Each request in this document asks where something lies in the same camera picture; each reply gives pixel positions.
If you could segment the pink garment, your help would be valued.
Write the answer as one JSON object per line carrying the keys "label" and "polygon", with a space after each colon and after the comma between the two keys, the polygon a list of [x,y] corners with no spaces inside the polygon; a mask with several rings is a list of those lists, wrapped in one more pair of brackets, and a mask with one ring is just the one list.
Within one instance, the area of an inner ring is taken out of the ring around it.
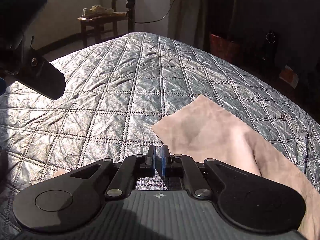
{"label": "pink garment", "polygon": [[217,159],[296,190],[306,203],[298,230],[307,239],[319,239],[318,191],[287,157],[232,113],[199,95],[151,129],[173,154],[196,162]]}

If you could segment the grey quilted bedspread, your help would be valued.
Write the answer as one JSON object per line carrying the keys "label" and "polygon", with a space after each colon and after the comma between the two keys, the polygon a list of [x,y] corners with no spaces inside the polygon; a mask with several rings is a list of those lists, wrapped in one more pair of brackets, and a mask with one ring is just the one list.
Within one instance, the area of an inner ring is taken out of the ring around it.
{"label": "grey quilted bedspread", "polygon": [[319,188],[319,124],[248,72],[167,37],[137,32],[53,61],[66,90],[52,101],[20,83],[1,96],[1,239],[20,233],[16,194],[101,158],[118,162],[161,142],[151,126],[199,95],[240,118]]}

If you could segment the standing fan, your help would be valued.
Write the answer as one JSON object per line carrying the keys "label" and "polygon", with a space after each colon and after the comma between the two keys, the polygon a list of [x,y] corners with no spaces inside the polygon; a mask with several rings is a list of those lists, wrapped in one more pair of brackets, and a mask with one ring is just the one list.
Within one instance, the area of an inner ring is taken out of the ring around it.
{"label": "standing fan", "polygon": [[135,31],[135,1],[136,0],[126,0],[129,33]]}

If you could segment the red bin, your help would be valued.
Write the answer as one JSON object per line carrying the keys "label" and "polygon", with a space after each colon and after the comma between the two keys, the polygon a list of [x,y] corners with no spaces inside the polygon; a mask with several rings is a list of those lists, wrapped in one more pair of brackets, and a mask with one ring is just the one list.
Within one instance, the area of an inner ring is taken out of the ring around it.
{"label": "red bin", "polygon": [[238,56],[240,46],[230,40],[210,34],[210,53],[229,63],[234,63]]}

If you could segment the orange box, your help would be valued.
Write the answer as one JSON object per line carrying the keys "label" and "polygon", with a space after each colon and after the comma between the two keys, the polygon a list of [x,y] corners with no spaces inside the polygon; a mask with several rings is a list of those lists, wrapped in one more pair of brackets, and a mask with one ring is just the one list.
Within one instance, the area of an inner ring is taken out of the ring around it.
{"label": "orange box", "polygon": [[279,78],[288,83],[292,88],[296,88],[298,85],[298,75],[288,65],[280,72]]}

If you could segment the black speaker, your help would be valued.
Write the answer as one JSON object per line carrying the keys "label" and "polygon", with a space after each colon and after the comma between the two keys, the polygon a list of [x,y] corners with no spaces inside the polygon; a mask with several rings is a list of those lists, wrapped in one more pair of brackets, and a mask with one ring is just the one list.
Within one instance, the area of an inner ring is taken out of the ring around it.
{"label": "black speaker", "polygon": [[261,52],[265,56],[278,55],[283,48],[283,37],[275,29],[263,31],[259,38]]}

